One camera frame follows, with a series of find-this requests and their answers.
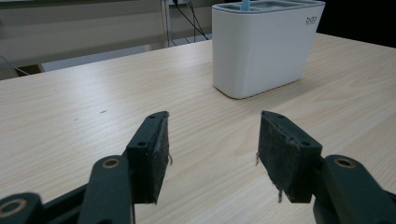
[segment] white container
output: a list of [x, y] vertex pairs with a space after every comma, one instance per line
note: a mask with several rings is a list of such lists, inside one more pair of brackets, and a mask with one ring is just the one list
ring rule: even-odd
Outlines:
[[262, 0], [212, 7], [213, 85], [242, 99], [303, 75], [324, 2]]

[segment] printed logo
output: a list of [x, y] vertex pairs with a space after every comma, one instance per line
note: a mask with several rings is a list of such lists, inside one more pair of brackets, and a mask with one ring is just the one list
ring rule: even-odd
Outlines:
[[317, 21], [317, 17], [313, 16], [311, 18], [307, 17], [305, 21], [305, 25], [314, 24]]

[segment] floor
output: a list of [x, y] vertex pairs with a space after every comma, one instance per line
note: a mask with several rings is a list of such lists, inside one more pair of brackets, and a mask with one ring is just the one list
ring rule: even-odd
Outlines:
[[[206, 36], [209, 39], [212, 38], [212, 35], [206, 35]], [[191, 37], [173, 40], [173, 42], [170, 42], [170, 46], [174, 47], [174, 46], [193, 43], [194, 41], [200, 42], [200, 41], [204, 41], [204, 40], [205, 40], [205, 38], [203, 36], [196, 36], [195, 38], [194, 38], [194, 36], [191, 36]], [[56, 61], [56, 62], [42, 63], [42, 68], [44, 69], [45, 72], [48, 72], [48, 71], [58, 70], [58, 69], [66, 68], [66, 67], [73, 67], [73, 66], [86, 64], [86, 63], [95, 63], [95, 62], [100, 62], [100, 61], [104, 61], [104, 60], [133, 55], [133, 54], [137, 54], [137, 53], [143, 53], [143, 52], [146, 52], [145, 46], [139, 46], [139, 47], [129, 48], [129, 49], [119, 49], [119, 50], [113, 50], [110, 52], [93, 54], [93, 55], [77, 57], [77, 58], [72, 58], [72, 59], [66, 59], [66, 60], [61, 60], [61, 61]]]

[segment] cable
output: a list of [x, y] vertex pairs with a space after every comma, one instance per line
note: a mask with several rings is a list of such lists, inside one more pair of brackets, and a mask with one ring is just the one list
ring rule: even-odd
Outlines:
[[199, 26], [201, 32], [204, 34], [204, 30], [202, 29], [201, 24], [199, 23], [197, 17], [195, 16], [195, 11], [194, 11], [194, 6], [192, 5], [192, 1], [191, 1], [191, 0], [187, 0], [187, 2], [189, 3], [189, 6], [190, 6], [190, 9], [191, 9], [191, 12], [192, 12], [192, 16], [194, 17], [194, 20], [197, 21], [198, 26]]
[[190, 21], [190, 19], [180, 10], [178, 5], [175, 4], [175, 6], [176, 6], [177, 10], [181, 13], [181, 15], [183, 15], [184, 18], [186, 18], [186, 20], [192, 25], [192, 27], [194, 27], [195, 30], [197, 30], [206, 40], [208, 40], [209, 38], [207, 38], [203, 32], [201, 32], [196, 26], [194, 26], [194, 24]]
[[[193, 20], [193, 22], [194, 22], [194, 27], [196, 27], [196, 26], [195, 26], [195, 21], [196, 21], [196, 19], [195, 19], [194, 6], [192, 5], [192, 2], [190, 2], [189, 0], [187, 1], [187, 3], [189, 4], [190, 9], [191, 9], [191, 12], [192, 12], [192, 20]], [[196, 30], [194, 29], [194, 43], [196, 42], [196, 36], [197, 36]]]
[[22, 72], [22, 73], [24, 73], [26, 76], [30, 76], [29, 73], [27, 73], [27, 72], [25, 72], [25, 71], [23, 71], [23, 70], [17, 68], [16, 66], [12, 65], [12, 63], [10, 63], [10, 62], [9, 62], [5, 57], [3, 57], [2, 55], [0, 55], [0, 58], [2, 58], [11, 68], [13, 68], [13, 69], [15, 69], [15, 70], [18, 70], [18, 71], [20, 71], [20, 72]]
[[169, 43], [169, 27], [168, 27], [168, 12], [167, 12], [169, 10], [169, 7], [166, 5], [166, 0], [163, 0], [163, 3], [167, 7], [165, 9], [165, 22], [166, 22], [166, 39], [168, 40], [168, 48], [169, 48], [170, 43]]

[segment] wooden table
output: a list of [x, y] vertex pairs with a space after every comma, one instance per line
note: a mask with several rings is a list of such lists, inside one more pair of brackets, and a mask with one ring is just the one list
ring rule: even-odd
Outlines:
[[312, 203], [277, 202], [255, 166], [260, 113], [283, 114], [396, 192], [396, 49], [317, 35], [304, 77], [234, 100], [212, 87], [211, 41], [0, 81], [0, 198], [48, 202], [121, 154], [143, 119], [168, 110], [170, 151], [157, 205], [138, 223], [315, 223]]

